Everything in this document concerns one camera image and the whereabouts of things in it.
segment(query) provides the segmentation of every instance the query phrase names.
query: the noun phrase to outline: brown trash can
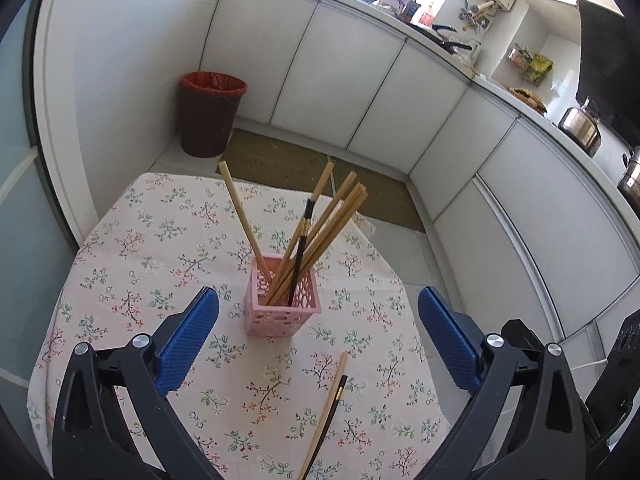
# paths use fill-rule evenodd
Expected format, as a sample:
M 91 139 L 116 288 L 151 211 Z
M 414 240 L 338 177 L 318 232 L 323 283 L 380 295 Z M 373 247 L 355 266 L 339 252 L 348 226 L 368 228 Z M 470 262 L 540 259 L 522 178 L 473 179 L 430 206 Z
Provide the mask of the brown trash can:
M 192 72 L 180 80 L 176 133 L 182 149 L 202 158 L 225 151 L 231 127 L 246 93 L 244 81 L 216 72 Z

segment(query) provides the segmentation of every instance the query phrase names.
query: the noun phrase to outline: floral tablecloth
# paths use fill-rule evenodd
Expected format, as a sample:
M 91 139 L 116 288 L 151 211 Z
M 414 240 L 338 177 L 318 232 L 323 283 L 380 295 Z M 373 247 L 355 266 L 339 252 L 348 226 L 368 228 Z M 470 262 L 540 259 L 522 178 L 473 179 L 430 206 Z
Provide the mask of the floral tablecloth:
M 308 194 L 237 188 L 260 248 L 283 253 Z M 414 477 L 449 426 L 401 280 L 350 221 L 316 265 L 322 313 L 292 338 L 252 338 L 242 304 L 251 258 L 223 180 L 147 173 L 126 190 L 78 251 L 31 377 L 28 410 L 49 468 L 73 347 L 153 333 L 209 285 L 220 316 L 168 399 L 225 479 L 297 477 L 345 350 L 346 392 L 309 478 Z M 142 457 L 158 466 L 126 390 L 118 396 Z

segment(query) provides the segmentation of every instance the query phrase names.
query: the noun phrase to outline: chopstick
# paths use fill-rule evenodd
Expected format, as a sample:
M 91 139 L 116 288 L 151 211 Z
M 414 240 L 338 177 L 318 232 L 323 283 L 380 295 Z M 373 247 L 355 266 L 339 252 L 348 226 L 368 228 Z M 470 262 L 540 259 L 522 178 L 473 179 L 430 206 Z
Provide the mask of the chopstick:
M 302 468 L 300 468 L 298 480 L 303 480 L 305 476 L 308 474 L 308 470 L 313 465 L 312 459 L 315 455 L 318 454 L 317 449 L 319 449 L 319 447 L 322 445 L 322 441 L 321 441 L 322 431 L 324 430 L 324 426 L 329 418 L 329 412 L 331 410 L 331 406 L 334 403 L 335 397 L 338 393 L 338 388 L 340 387 L 340 382 L 342 380 L 342 376 L 344 375 L 344 369 L 346 368 L 346 365 L 347 365 L 347 357 L 348 357 L 347 352 L 342 352 L 342 354 L 340 355 L 340 360 L 338 361 L 338 368 L 335 371 L 334 382 L 332 383 L 331 389 L 329 390 L 329 396 L 326 398 L 324 409 L 322 410 L 322 415 L 320 416 L 320 419 L 318 419 L 318 424 L 316 425 L 316 431 L 314 432 L 314 437 L 311 440 L 311 444 L 309 445 L 309 450 L 306 452 L 306 457 L 305 457 L 305 461 L 302 463 Z
M 311 195 L 311 200 L 313 200 L 313 202 L 317 202 L 318 198 L 320 198 L 320 194 L 322 193 L 322 190 L 324 189 L 324 186 L 326 185 L 327 181 L 329 180 L 329 177 L 331 176 L 331 172 L 334 170 L 334 163 L 332 163 L 331 161 L 329 161 L 326 166 L 324 167 L 324 170 L 322 170 L 322 174 L 320 175 L 320 178 L 318 179 L 318 183 L 316 184 L 316 187 L 314 188 L 314 192 Z M 300 238 L 300 233 L 302 232 L 302 228 L 305 225 L 305 218 L 302 217 L 300 218 L 300 222 L 298 222 L 298 227 L 296 227 L 295 232 L 293 233 L 293 236 L 291 237 L 291 240 L 289 241 L 289 245 L 287 246 L 287 250 L 285 251 L 282 259 L 280 260 L 280 264 L 278 265 L 278 269 L 276 270 L 276 273 L 273 277 L 273 281 L 272 284 L 274 286 L 277 286 L 280 284 L 280 281 L 282 280 L 282 273 L 284 272 L 284 268 L 285 265 L 287 264 L 287 262 L 289 261 L 289 258 L 291 256 L 291 253 L 293 252 L 293 249 L 296 247 L 296 243 L 298 242 L 298 239 Z M 269 304 L 269 300 L 271 299 L 272 295 L 274 293 L 274 290 L 272 290 L 272 287 L 269 287 L 269 290 L 267 291 L 267 296 L 266 296 L 266 303 L 265 304 Z
M 364 186 L 362 184 L 357 184 L 356 187 L 353 188 L 353 190 L 347 197 L 347 200 L 345 200 L 345 202 L 342 204 L 341 208 L 338 209 L 336 214 L 332 216 L 329 222 L 322 228 L 321 233 L 316 237 L 316 239 L 309 244 L 303 256 L 303 261 L 302 261 L 303 267 L 305 263 L 308 262 L 309 255 L 312 254 L 318 248 L 319 244 L 321 244 L 322 236 L 326 235 L 326 233 L 329 232 L 330 229 L 332 229 L 332 227 L 336 224 L 336 222 L 340 220 L 340 212 L 344 211 L 345 206 L 350 206 L 355 201 L 357 195 L 360 193 L 360 191 L 363 188 Z M 270 291 L 266 298 L 266 304 L 273 306 L 274 304 L 277 304 L 282 299 L 284 292 L 288 290 L 287 284 L 289 283 L 289 280 L 290 280 L 292 268 L 293 268 L 292 262 L 290 261 L 286 262 L 284 271 L 282 273 L 282 279 L 278 283 L 274 283 L 271 286 Z
M 312 242 L 314 240 L 320 228 L 329 218 L 329 215 L 334 211 L 340 200 L 342 200 L 342 197 L 347 193 L 348 190 L 351 189 L 351 185 L 356 180 L 356 177 L 357 175 L 353 171 L 351 171 L 351 173 L 347 175 L 347 178 L 344 179 L 344 182 L 338 188 L 338 191 L 336 191 L 334 198 L 331 200 L 324 212 L 322 212 L 322 215 L 320 216 L 318 222 L 316 222 L 316 225 L 314 225 L 311 229 L 309 236 L 306 238 L 308 242 Z
M 306 274 L 311 270 L 313 265 L 320 259 L 320 256 L 327 247 L 334 241 L 335 237 L 340 233 L 340 231 L 347 225 L 347 222 L 351 219 L 356 210 L 362 205 L 362 203 L 369 196 L 366 192 L 366 188 L 362 184 L 357 184 L 355 188 L 351 191 L 347 200 L 342 204 L 341 208 L 336 212 L 336 214 L 331 218 L 329 223 L 324 226 L 322 231 L 316 237 L 316 239 L 309 245 L 308 249 L 305 251 L 304 257 L 302 259 L 302 270 L 300 271 L 302 275 Z M 284 296 L 288 290 L 288 286 L 290 285 L 290 271 L 292 266 L 287 266 L 285 270 L 285 279 L 278 286 L 277 290 L 272 296 L 272 300 L 269 305 L 279 304 L 280 301 L 284 301 Z
M 236 186 L 234 186 L 233 181 L 231 180 L 231 173 L 229 173 L 229 168 L 226 165 L 226 162 L 222 160 L 218 167 L 220 168 L 220 173 L 222 173 L 222 177 L 225 179 L 226 190 L 228 190 L 229 195 L 231 195 L 231 201 L 236 208 L 236 212 L 238 213 L 238 218 L 240 219 L 240 223 L 242 224 L 242 228 L 244 229 L 244 234 L 249 240 L 249 245 L 251 245 L 252 250 L 254 250 L 255 260 L 258 263 L 258 268 L 264 279 L 267 283 L 271 283 L 271 274 L 269 272 L 269 268 L 267 267 L 267 263 L 264 261 L 264 257 L 260 252 L 260 247 L 258 247 L 258 242 L 255 240 L 254 232 L 252 231 L 251 224 L 249 223 L 248 218 L 244 212 L 244 208 L 242 207 L 242 201 L 238 196 L 238 192 L 236 191 Z
M 340 384 L 338 384 L 338 391 L 335 393 L 334 400 L 331 403 L 331 408 L 329 409 L 329 415 L 327 416 L 326 422 L 324 423 L 324 427 L 322 428 L 322 433 L 320 434 L 320 439 L 318 440 L 318 445 L 314 449 L 314 453 L 311 456 L 311 460 L 309 460 L 308 466 L 306 466 L 306 471 L 305 471 L 304 476 L 302 477 L 302 480 L 305 480 L 306 476 L 309 474 L 309 471 L 311 471 L 311 466 L 316 461 L 316 457 L 318 456 L 318 453 L 320 452 L 320 448 L 322 447 L 322 444 L 324 443 L 324 438 L 326 437 L 326 433 L 327 433 L 327 431 L 329 431 L 329 427 L 331 426 L 331 421 L 334 420 L 335 410 L 338 409 L 338 404 L 340 404 L 340 396 L 342 395 L 342 391 L 344 390 L 344 385 L 346 383 L 347 383 L 347 376 L 343 375 L 340 378 Z
M 293 296 L 296 293 L 296 286 L 300 277 L 300 265 L 302 264 L 302 256 L 305 253 L 306 237 L 308 236 L 311 228 L 311 215 L 314 212 L 315 204 L 316 203 L 313 200 L 306 201 L 306 209 L 304 215 L 305 226 L 300 233 L 300 241 L 298 242 L 298 254 L 296 254 L 296 263 L 293 265 L 293 278 L 291 279 L 291 286 L 289 288 L 289 301 L 287 301 L 288 306 L 291 306 L 291 304 L 293 303 Z

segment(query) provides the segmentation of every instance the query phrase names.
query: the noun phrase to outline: door frame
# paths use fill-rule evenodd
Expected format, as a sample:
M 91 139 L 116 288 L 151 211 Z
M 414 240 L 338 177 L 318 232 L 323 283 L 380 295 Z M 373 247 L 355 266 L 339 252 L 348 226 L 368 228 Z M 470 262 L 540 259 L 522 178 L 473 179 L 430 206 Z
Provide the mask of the door frame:
M 98 223 L 76 122 L 75 56 L 81 9 L 42 0 L 33 47 L 33 104 L 40 147 L 60 209 L 79 245 Z

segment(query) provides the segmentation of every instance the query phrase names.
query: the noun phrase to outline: wire basket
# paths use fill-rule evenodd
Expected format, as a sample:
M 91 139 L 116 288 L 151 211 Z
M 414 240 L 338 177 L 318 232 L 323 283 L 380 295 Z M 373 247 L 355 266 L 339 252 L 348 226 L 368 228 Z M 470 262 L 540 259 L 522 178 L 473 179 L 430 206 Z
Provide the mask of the wire basket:
M 264 261 L 273 276 L 282 257 L 265 254 Z M 257 268 L 255 258 L 251 262 L 249 283 L 244 294 L 244 327 L 248 335 L 260 337 L 293 336 L 313 314 L 320 314 L 320 301 L 316 276 L 312 270 L 298 281 L 291 306 L 264 305 L 267 282 Z

